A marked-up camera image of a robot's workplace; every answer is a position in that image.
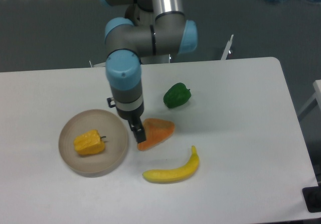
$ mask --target orange carrot slice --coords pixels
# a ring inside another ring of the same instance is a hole
[[[175,130],[173,122],[160,119],[146,119],[142,125],[145,129],[146,141],[137,145],[137,148],[141,151],[147,150],[168,139]]]

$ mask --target white table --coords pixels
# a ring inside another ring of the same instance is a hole
[[[166,142],[140,152],[130,134],[122,164],[86,178],[63,162],[64,124],[107,107],[104,68],[0,74],[0,223],[261,223],[321,217],[302,188],[317,186],[290,94],[275,58],[145,65],[145,112],[174,121]],[[168,110],[164,93],[191,89]],[[190,179],[151,184],[142,172],[183,165],[195,145]]]

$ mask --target plastic vegetable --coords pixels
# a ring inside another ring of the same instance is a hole
[[[145,129],[146,141],[137,145],[137,148],[141,151],[147,150],[168,139],[175,130],[173,122],[160,119],[146,119],[142,125]]]
[[[197,170],[200,158],[195,146],[192,146],[192,155],[186,165],[172,170],[147,170],[142,175],[149,182],[167,183],[184,180],[191,177]]]
[[[105,143],[101,140],[104,137],[100,137],[97,130],[77,136],[74,140],[75,151],[80,155],[97,154],[105,149]]]
[[[179,82],[165,93],[163,101],[168,108],[175,108],[186,103],[191,97],[190,89]]]

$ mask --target plate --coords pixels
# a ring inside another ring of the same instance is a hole
[[[96,129],[104,138],[105,150],[88,156],[74,149],[74,139]],[[93,109],[72,117],[59,137],[59,152],[66,164],[78,174],[95,177],[107,174],[122,162],[128,149],[127,129],[119,117],[111,112]]]

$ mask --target banana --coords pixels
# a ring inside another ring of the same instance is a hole
[[[200,158],[197,155],[195,146],[192,146],[192,154],[189,161],[177,169],[172,170],[147,170],[142,175],[149,182],[168,183],[184,180],[191,177],[197,170]]]

